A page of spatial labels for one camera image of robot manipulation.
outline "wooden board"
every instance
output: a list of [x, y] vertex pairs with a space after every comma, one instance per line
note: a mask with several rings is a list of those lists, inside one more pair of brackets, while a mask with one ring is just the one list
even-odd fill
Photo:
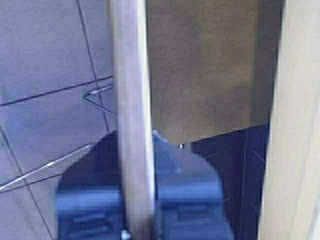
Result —
[[148, 0], [153, 128], [181, 144], [266, 123], [281, 6]]
[[320, 239], [320, 1], [286, 2], [260, 240]]

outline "dark blue tile wall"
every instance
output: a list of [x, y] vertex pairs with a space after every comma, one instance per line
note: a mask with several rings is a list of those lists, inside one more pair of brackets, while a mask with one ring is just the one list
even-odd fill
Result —
[[240, 240], [257, 239], [268, 137], [268, 124], [246, 130]]
[[214, 166], [223, 186], [224, 208], [233, 232], [240, 228], [243, 163], [246, 131], [199, 140], [192, 143], [192, 150]]
[[192, 150], [215, 167], [223, 185], [224, 208], [236, 240], [255, 240], [269, 125], [199, 140]]

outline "tiled floor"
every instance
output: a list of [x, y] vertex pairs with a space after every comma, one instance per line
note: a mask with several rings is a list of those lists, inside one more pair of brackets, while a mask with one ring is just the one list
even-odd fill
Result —
[[[0, 184], [116, 129], [82, 96], [110, 84], [105, 0], [0, 2]], [[113, 91], [91, 99], [115, 111]], [[6, 240], [55, 240], [55, 188], [78, 153], [0, 191]]]

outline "metal pole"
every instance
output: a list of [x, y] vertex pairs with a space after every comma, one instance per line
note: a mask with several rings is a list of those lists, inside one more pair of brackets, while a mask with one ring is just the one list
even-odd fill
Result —
[[110, 0], [119, 156], [126, 219], [133, 240], [151, 240], [155, 170], [145, 0]]

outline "tile grout line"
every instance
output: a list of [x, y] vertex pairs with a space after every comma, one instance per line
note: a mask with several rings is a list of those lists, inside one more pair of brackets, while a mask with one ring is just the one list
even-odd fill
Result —
[[247, 151], [248, 151], [248, 130], [245, 130], [244, 147], [243, 147], [243, 167], [242, 167], [242, 186], [241, 186], [241, 204], [240, 204], [240, 220], [239, 220], [239, 238], [242, 237], [242, 223], [244, 214], [244, 192], [245, 192], [245, 177], [246, 177], [246, 163], [247, 163]]
[[[88, 33], [87, 33], [85, 21], [84, 21], [84, 15], [83, 15], [79, 0], [76, 0], [76, 5], [77, 5], [79, 16], [80, 16], [80, 22], [81, 22], [81, 26], [82, 26], [83, 35], [84, 35], [84, 41], [85, 41], [87, 53], [88, 53], [88, 56], [89, 56], [89, 61], [90, 61], [90, 65], [91, 65], [91, 68], [92, 68], [93, 77], [96, 80], [97, 79], [97, 74], [96, 74], [96, 70], [95, 70], [95, 65], [94, 65], [94, 60], [93, 60], [93, 57], [92, 57], [92, 53], [91, 53], [91, 50], [90, 50]], [[102, 97], [101, 97], [100, 92], [98, 93], [98, 98], [99, 98], [100, 104], [103, 105], [103, 101], [102, 101]], [[104, 112], [102, 112], [102, 115], [103, 115], [103, 120], [104, 120], [106, 131], [107, 131], [107, 133], [109, 133], [109, 124], [108, 124], [108, 121], [107, 121], [107, 117], [106, 117]]]
[[9, 102], [0, 104], [0, 108], [1, 107], [5, 107], [5, 106], [9, 106], [9, 105], [12, 105], [12, 104], [25, 102], [25, 101], [32, 100], [32, 99], [37, 99], [37, 98], [40, 98], [40, 97], [43, 97], [43, 96], [56, 94], [56, 93], [63, 92], [63, 91], [66, 91], [66, 90], [75, 89], [77, 87], [83, 87], [83, 86], [86, 86], [86, 85], [89, 85], [89, 84], [98, 83], [98, 82], [101, 82], [101, 81], [104, 81], [104, 80], [108, 80], [108, 79], [111, 79], [111, 78], [113, 78], [113, 76], [107, 76], [107, 77], [103, 77], [103, 78], [100, 78], [100, 79], [97, 79], [97, 80], [87, 81], [87, 82], [84, 82], [84, 83], [80, 83], [80, 84], [76, 84], [76, 85], [60, 88], [60, 89], [53, 90], [53, 91], [48, 91], [48, 92], [45, 92], [45, 93], [41, 93], [41, 94], [37, 94], [37, 95], [21, 98], [21, 99], [18, 99], [18, 100], [9, 101]]
[[16, 186], [16, 187], [11, 188], [11, 189], [9, 189], [9, 190], [0, 191], [0, 195], [1, 195], [1, 194], [4, 194], [4, 193], [7, 193], [7, 192], [11, 192], [11, 191], [13, 191], [13, 190], [21, 189], [21, 188], [26, 187], [26, 186], [30, 186], [30, 185], [34, 185], [34, 184], [37, 184], [37, 183], [41, 183], [41, 182], [46, 181], [46, 180], [49, 180], [49, 179], [53, 179], [53, 178], [55, 178], [55, 177], [61, 176], [62, 174], [63, 174], [63, 173], [55, 174], [55, 175], [52, 175], [52, 176], [49, 176], [49, 177], [42, 178], [42, 179], [37, 180], [37, 181], [32, 181], [32, 182], [30, 182], [30, 183], [26, 182], [25, 185]]
[[[11, 154], [11, 156], [12, 156], [14, 162], [15, 162], [15, 165], [18, 168], [18, 171], [20, 172], [20, 174], [23, 174], [22, 168], [21, 168], [21, 166], [20, 166], [20, 164], [18, 162], [18, 159], [17, 159], [17, 157], [16, 157], [16, 155], [15, 155], [15, 153], [14, 153], [14, 151], [13, 151], [13, 149], [12, 149], [12, 147], [11, 147], [9, 141], [8, 141], [8, 138], [7, 138], [6, 134], [5, 134], [2, 126], [0, 126], [0, 132], [1, 132], [2, 136], [3, 136], [5, 144], [8, 147], [8, 150], [9, 150], [9, 152], [10, 152], [10, 154]], [[50, 232], [49, 226], [48, 226], [47, 222], [45, 221], [45, 217], [43, 216], [43, 214], [42, 214], [42, 212], [41, 212], [41, 210], [39, 208], [39, 205], [38, 205], [38, 203], [37, 203], [37, 201], [35, 199], [35, 196], [33, 195], [32, 191], [30, 189], [30, 186], [28, 185], [26, 179], [23, 179], [23, 181], [24, 181], [24, 186], [22, 186], [22, 187], [26, 187], [27, 188], [29, 194], [31, 195], [33, 203], [34, 203], [34, 205], [35, 205], [35, 207], [36, 207], [36, 209], [37, 209], [37, 211], [38, 211], [38, 213], [39, 213], [39, 215], [40, 215], [40, 217], [42, 219], [43, 224], [44, 224], [44, 226], [45, 226], [50, 238], [53, 240], [54, 237], [52, 236], [52, 233]]]
[[255, 150], [251, 149], [251, 151], [252, 151], [261, 161], [263, 161], [264, 163], [266, 162], [266, 160], [264, 160], [263, 157], [260, 156]]
[[255, 205], [254, 205], [251, 201], [249, 201], [249, 203], [250, 203], [251, 207], [254, 208], [254, 210], [256, 211], [256, 213], [257, 213], [257, 214], [260, 214], [259, 211], [257, 210], [257, 208], [255, 207]]
[[218, 151], [218, 152], [216, 152], [214, 154], [211, 154], [209, 156], [205, 156], [204, 159], [208, 159], [208, 158], [211, 158], [213, 156], [216, 156], [216, 155], [219, 155], [219, 154], [223, 154], [223, 153], [231, 151], [231, 150], [232, 150], [231, 148], [228, 148], [228, 149], [225, 149], [225, 150], [222, 150], [222, 151]]

